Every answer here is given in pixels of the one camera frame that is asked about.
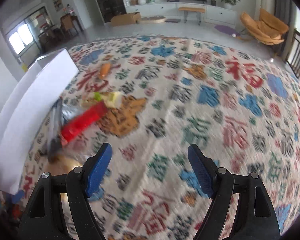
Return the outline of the brown cardboard box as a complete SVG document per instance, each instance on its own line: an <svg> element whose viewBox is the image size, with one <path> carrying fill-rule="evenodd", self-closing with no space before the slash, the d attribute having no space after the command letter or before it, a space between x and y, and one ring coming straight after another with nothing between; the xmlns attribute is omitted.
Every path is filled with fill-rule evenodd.
<svg viewBox="0 0 300 240"><path fill-rule="evenodd" d="M122 14L114 16L110 23L113 27L118 27L122 25L137 24L138 20L141 19L141 14L139 12L133 12L128 14Z"/></svg>

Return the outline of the orange lounge chair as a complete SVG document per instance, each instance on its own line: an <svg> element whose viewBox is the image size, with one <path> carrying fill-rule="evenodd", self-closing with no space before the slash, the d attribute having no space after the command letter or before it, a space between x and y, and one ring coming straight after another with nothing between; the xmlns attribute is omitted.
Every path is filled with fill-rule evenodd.
<svg viewBox="0 0 300 240"><path fill-rule="evenodd" d="M258 20L254 20L246 12L240 16L241 23L249 34L262 44L274 46L285 41L283 35L289 31L289 26L264 9L259 10Z"/></svg>

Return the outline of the dining table with chairs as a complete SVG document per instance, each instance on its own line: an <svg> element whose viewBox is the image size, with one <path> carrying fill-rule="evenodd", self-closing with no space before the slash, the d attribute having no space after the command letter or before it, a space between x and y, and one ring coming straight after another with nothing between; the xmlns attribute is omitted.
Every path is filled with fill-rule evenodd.
<svg viewBox="0 0 300 240"><path fill-rule="evenodd" d="M76 15L65 14L60 18L59 25L44 23L40 27L39 43L42 47L47 48L72 37L73 31L78 34L79 31L83 31L83 27Z"/></svg>

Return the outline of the round wooden cat scratcher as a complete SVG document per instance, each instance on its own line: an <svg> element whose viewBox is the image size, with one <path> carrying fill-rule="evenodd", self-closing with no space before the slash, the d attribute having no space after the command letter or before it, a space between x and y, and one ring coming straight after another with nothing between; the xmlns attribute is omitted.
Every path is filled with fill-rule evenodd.
<svg viewBox="0 0 300 240"><path fill-rule="evenodd" d="M152 16L152 17L142 17L138 20L138 24L157 24L165 23L166 17L164 16Z"/></svg>

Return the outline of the purple floor mat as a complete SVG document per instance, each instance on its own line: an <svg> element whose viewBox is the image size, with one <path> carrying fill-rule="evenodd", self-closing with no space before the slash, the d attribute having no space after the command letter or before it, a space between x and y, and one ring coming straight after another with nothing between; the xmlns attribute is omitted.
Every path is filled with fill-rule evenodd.
<svg viewBox="0 0 300 240"><path fill-rule="evenodd" d="M237 31L229 26L226 25L215 25L214 28L217 31L220 31L221 33L227 34L227 35L237 35Z"/></svg>

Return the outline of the red snack packet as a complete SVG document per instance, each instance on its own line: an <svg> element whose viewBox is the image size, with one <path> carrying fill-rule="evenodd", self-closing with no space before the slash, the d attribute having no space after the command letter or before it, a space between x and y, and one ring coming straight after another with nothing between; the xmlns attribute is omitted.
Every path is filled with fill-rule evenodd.
<svg viewBox="0 0 300 240"><path fill-rule="evenodd" d="M61 129L61 145L67 145L80 133L85 131L91 124L103 118L108 112L108 108L104 101L91 106L82 114L71 119Z"/></svg>

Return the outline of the patterned woven tablecloth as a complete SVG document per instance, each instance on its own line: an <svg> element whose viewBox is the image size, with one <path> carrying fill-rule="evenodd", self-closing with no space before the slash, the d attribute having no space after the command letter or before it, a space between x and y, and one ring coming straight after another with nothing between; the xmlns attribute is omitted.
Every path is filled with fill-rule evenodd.
<svg viewBox="0 0 300 240"><path fill-rule="evenodd" d="M210 205L187 158L196 144L233 174L257 173L280 236L300 239L300 80L292 73L185 37L100 39L68 52L78 73L59 96L63 103L81 107L90 92L121 92L121 106L64 146L61 137L47 140L48 112L15 194L22 204L48 155L64 152L84 163L108 143L112 159L89 200L105 236L191 239ZM110 72L100 79L106 62Z"/></svg>

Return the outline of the white cardboard box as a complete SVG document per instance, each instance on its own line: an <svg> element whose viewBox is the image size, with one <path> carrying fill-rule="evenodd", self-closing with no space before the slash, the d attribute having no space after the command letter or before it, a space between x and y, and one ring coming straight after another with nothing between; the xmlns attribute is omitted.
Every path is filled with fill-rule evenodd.
<svg viewBox="0 0 300 240"><path fill-rule="evenodd" d="M39 128L78 73L67 49L39 57L18 82L0 112L0 191L15 195Z"/></svg>

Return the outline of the packaged milk toast bread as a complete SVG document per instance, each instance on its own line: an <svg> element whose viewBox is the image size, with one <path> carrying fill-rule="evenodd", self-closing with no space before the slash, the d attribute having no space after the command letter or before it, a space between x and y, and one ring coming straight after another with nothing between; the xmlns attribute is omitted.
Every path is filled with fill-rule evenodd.
<svg viewBox="0 0 300 240"><path fill-rule="evenodd" d="M47 156L47 163L43 167L43 172L49 172L52 176L67 174L83 163L71 155L58 152Z"/></svg>

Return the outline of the blue white snack bag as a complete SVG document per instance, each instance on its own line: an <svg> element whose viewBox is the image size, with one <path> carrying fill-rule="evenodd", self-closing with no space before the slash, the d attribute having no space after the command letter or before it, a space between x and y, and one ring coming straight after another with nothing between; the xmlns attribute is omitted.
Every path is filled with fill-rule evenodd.
<svg viewBox="0 0 300 240"><path fill-rule="evenodd" d="M63 126L83 112L83 108L68 106L63 103L62 98L59 98L47 115L47 140L52 141L60 137Z"/></svg>

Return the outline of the white tv cabinet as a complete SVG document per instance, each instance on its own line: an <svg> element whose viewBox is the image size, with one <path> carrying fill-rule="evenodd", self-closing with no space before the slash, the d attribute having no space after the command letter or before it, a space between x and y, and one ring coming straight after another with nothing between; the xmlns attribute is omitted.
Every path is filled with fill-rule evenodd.
<svg viewBox="0 0 300 240"><path fill-rule="evenodd" d="M142 17L164 16L179 18L184 22L197 20L230 27L235 27L238 20L237 12L234 10L199 3L154 2L127 6L126 12L138 12Z"/></svg>

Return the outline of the yellow green snack packet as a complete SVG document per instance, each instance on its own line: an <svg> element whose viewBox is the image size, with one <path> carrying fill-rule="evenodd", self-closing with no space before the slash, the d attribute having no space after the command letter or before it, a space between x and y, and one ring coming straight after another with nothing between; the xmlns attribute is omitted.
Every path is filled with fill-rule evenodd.
<svg viewBox="0 0 300 240"><path fill-rule="evenodd" d="M122 102L121 92L90 92L83 96L80 106L89 108L98 102L103 101L108 108L119 108Z"/></svg>

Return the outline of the wooden bench stool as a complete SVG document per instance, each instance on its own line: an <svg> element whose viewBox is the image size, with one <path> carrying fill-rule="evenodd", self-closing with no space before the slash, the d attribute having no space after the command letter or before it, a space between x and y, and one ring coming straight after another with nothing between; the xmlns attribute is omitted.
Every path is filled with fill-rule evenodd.
<svg viewBox="0 0 300 240"><path fill-rule="evenodd" d="M202 22L202 14L206 13L205 8L195 8L195 7L179 7L178 11L183 12L184 23L187 22L189 12L196 13L198 25L200 25Z"/></svg>

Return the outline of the orange sausage snack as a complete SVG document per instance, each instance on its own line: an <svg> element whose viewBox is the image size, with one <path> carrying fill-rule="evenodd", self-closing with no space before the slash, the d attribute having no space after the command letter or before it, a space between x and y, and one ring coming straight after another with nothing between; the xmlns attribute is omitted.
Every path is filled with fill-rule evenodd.
<svg viewBox="0 0 300 240"><path fill-rule="evenodd" d="M110 62L103 63L101 68L100 68L100 72L98 74L99 78L100 79L106 78L107 75L110 72L110 69L111 69L111 63Z"/></svg>

